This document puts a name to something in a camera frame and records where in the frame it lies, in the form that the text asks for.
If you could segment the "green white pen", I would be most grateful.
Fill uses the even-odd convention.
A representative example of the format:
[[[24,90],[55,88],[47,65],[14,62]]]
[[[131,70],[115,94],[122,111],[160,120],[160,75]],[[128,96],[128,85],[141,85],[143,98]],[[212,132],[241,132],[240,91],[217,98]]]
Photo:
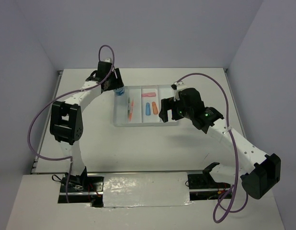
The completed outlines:
[[[128,118],[130,116],[130,109],[131,109],[131,100],[130,100],[130,97],[128,97],[128,100],[127,100],[127,117]]]

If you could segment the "orange eraser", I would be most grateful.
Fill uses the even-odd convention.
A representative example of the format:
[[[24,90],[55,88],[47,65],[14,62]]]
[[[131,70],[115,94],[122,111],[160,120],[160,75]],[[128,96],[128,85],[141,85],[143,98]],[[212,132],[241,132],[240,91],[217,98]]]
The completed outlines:
[[[158,112],[158,107],[157,107],[156,102],[152,102],[151,104],[152,104],[153,114],[154,114],[154,115],[158,115],[159,112]]]

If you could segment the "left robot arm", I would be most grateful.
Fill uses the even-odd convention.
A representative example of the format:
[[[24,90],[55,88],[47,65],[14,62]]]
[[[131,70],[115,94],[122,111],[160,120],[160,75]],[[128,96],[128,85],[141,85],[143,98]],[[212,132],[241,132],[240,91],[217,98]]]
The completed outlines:
[[[79,92],[64,101],[52,103],[50,134],[59,143],[63,156],[71,157],[71,172],[65,174],[63,182],[77,191],[88,187],[86,166],[81,157],[80,138],[84,132],[82,112],[105,91],[115,91],[124,87],[118,68],[112,59],[98,62],[98,67],[85,80]]]

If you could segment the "blue eraser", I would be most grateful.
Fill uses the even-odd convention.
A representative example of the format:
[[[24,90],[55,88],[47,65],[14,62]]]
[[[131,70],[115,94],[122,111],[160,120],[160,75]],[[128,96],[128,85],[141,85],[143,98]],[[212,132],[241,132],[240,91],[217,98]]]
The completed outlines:
[[[146,103],[146,106],[145,106],[145,115],[147,115],[147,116],[151,115],[150,103]]]

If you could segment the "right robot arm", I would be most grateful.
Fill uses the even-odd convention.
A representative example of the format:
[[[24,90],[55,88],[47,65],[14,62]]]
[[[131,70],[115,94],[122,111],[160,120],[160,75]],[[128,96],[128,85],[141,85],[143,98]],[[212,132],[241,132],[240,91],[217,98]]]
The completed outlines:
[[[220,163],[209,165],[206,168],[208,173],[203,175],[203,182],[207,187],[214,187],[219,182],[234,184],[238,177],[250,197],[261,199],[280,181],[280,157],[256,148],[226,124],[224,116],[217,109],[204,105],[195,88],[177,90],[175,96],[162,99],[159,117],[164,123],[169,120],[168,111],[171,111],[173,120],[189,119],[195,128],[233,151],[238,158],[238,164],[232,169]]]

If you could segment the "pink eraser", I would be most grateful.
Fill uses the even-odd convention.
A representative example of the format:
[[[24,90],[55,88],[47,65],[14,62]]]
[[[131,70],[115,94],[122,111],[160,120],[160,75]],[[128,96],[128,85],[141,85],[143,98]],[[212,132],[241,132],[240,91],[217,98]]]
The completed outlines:
[[[147,93],[142,93],[141,96],[142,97],[156,97],[156,93],[155,92],[147,92]]]

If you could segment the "blue tape roll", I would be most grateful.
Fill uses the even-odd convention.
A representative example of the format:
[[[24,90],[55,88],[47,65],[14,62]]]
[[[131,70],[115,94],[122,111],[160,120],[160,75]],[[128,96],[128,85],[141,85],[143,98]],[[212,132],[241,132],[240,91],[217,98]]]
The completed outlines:
[[[116,96],[122,96],[125,93],[125,87],[115,89],[114,93]]]

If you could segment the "orange pen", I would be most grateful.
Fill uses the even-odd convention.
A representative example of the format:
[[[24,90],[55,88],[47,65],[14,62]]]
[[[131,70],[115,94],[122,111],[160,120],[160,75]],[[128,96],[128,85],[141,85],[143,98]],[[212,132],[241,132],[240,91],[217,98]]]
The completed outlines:
[[[128,111],[128,121],[131,122],[132,120],[132,114],[133,114],[133,108],[134,108],[134,100],[130,103],[129,111]]]

